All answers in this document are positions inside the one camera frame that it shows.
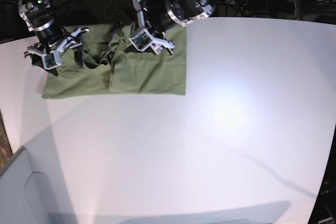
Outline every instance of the metal bracket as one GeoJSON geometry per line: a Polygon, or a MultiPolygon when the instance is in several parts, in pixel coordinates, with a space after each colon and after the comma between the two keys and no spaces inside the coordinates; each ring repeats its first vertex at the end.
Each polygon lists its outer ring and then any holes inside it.
{"type": "Polygon", "coordinates": [[[60,55],[63,54],[68,48],[74,49],[82,46],[82,42],[76,42],[74,38],[79,37],[81,34],[89,32],[88,28],[77,28],[71,33],[71,36],[67,36],[60,43],[57,43],[56,49],[51,50],[49,53],[43,52],[39,49],[39,44],[30,46],[25,52],[25,56],[37,55],[42,58],[43,68],[51,70],[62,65],[60,55]]]}
{"type": "Polygon", "coordinates": [[[145,52],[149,47],[156,55],[159,55],[163,48],[166,48],[170,54],[173,54],[174,43],[166,39],[156,38],[145,27],[145,18],[141,0],[132,0],[134,9],[137,12],[139,28],[129,37],[129,41],[140,52],[145,52]]]}

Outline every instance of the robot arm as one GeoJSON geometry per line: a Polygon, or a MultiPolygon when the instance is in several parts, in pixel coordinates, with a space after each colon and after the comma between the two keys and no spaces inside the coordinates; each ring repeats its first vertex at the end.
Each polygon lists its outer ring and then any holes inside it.
{"type": "Polygon", "coordinates": [[[61,65],[60,55],[68,49],[77,48],[75,61],[81,62],[81,35],[87,28],[78,28],[71,34],[63,29],[50,0],[19,0],[18,11],[28,30],[33,31],[39,43],[27,48],[25,57],[30,56],[33,64],[57,75],[56,68],[61,65]]]}
{"type": "Polygon", "coordinates": [[[132,0],[137,12],[138,29],[129,38],[138,51],[152,48],[156,55],[165,48],[173,53],[174,44],[165,39],[165,32],[181,25],[210,17],[218,0],[160,0],[143,6],[146,1],[132,0]]]}

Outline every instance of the white table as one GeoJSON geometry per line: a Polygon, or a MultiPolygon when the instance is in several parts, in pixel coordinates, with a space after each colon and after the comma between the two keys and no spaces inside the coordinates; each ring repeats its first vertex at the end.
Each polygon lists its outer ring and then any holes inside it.
{"type": "Polygon", "coordinates": [[[210,18],[188,27],[186,96],[43,100],[28,38],[0,45],[15,150],[79,224],[307,223],[336,123],[336,26],[210,18]]]}

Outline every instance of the green towel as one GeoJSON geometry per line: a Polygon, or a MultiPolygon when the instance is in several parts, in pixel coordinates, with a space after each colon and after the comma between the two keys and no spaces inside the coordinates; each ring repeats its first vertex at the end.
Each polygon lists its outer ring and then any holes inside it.
{"type": "Polygon", "coordinates": [[[95,94],[185,94],[186,30],[173,28],[166,33],[175,43],[174,55],[137,52],[128,37],[135,25],[112,32],[113,25],[88,26],[83,35],[84,67],[77,67],[74,53],[61,56],[59,76],[48,74],[43,98],[60,99],[95,94]]]}

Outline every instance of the green cloth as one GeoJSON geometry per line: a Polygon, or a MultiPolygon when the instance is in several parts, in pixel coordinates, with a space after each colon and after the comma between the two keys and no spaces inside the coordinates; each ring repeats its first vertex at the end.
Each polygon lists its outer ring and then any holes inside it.
{"type": "Polygon", "coordinates": [[[61,56],[58,77],[48,74],[43,98],[60,99],[95,94],[185,94],[186,30],[173,28],[166,33],[175,43],[174,55],[135,52],[128,37],[135,25],[111,32],[113,25],[87,26],[83,35],[84,67],[77,67],[74,53],[61,56]]]}

